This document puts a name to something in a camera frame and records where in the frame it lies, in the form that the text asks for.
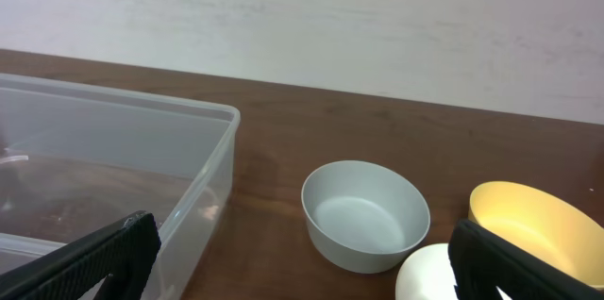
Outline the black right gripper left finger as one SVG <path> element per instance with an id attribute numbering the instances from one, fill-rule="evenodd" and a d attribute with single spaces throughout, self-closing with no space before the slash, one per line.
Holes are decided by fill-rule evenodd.
<path id="1" fill-rule="evenodd" d="M 152 213 L 136 211 L 1 275 L 2 300 L 139 300 L 161 247 Z"/>

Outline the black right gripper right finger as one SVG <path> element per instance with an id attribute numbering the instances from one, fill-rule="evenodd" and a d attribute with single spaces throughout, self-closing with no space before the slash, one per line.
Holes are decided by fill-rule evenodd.
<path id="1" fill-rule="evenodd" d="M 448 257 L 460 300 L 603 300 L 603 294 L 470 220 L 457 222 Z"/>

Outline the white bowl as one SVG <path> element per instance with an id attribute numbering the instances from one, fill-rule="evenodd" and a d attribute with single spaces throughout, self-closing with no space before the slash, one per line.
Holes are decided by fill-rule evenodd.
<path id="1" fill-rule="evenodd" d="M 395 283 L 396 300 L 458 300 L 447 243 L 424 246 L 402 263 Z"/>

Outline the yellow bowl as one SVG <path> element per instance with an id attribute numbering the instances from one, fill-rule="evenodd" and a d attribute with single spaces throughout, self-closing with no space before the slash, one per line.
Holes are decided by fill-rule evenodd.
<path id="1" fill-rule="evenodd" d="M 519 183 L 485 182 L 468 218 L 575 279 L 603 289 L 603 227 L 562 199 Z"/>

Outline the grey bowl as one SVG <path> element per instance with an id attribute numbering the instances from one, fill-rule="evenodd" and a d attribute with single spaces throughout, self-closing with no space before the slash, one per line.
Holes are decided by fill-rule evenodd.
<path id="1" fill-rule="evenodd" d="M 394 268 L 424 240 L 431 223 L 426 199 L 408 179 L 365 161 L 317 168 L 303 183 L 301 203 L 317 251 L 358 274 Z"/>

